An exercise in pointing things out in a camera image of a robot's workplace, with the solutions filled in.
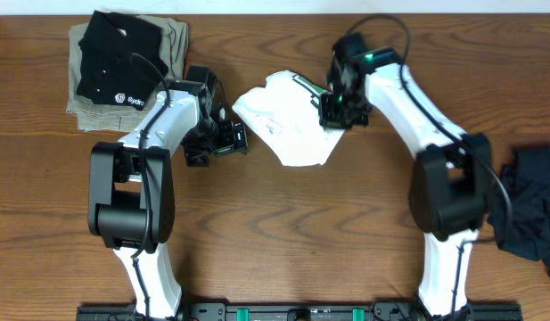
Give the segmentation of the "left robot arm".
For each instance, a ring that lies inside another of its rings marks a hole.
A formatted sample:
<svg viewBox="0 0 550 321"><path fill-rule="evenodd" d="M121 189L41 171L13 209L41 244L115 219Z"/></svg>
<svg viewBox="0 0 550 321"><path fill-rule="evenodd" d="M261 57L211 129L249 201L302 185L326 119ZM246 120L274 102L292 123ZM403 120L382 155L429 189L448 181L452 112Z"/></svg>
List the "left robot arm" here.
<svg viewBox="0 0 550 321"><path fill-rule="evenodd" d="M178 149L190 167L208 166L211 155L246 151L243 124L226 119L226 103L215 101L224 91L216 78L172 82L133 131L91 151L88 228L120 259L135 292L130 310L97 317L180 317L182 287L168 254L176 215L171 161Z"/></svg>

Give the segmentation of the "white t-shirt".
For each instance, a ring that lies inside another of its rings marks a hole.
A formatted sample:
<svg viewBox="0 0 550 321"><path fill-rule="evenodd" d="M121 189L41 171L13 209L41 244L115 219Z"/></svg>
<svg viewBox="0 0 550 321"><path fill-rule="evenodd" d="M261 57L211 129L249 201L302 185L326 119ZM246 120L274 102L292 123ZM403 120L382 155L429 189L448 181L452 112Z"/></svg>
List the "white t-shirt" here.
<svg viewBox="0 0 550 321"><path fill-rule="evenodd" d="M233 111L287 167L323 165L344 134L319 124L323 88L290 70L241 95Z"/></svg>

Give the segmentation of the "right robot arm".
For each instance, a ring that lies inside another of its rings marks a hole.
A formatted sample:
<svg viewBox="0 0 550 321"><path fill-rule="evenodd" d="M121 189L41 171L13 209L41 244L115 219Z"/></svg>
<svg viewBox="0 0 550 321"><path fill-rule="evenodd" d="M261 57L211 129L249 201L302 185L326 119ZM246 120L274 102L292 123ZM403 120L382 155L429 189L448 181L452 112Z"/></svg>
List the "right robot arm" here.
<svg viewBox="0 0 550 321"><path fill-rule="evenodd" d="M410 151L408 206L425 245L420 309L425 317L462 316L469 259L488 210L488 139L446 117L415 83L405 57L390 47L335 45L326 82L322 126L364 125L376 108Z"/></svg>

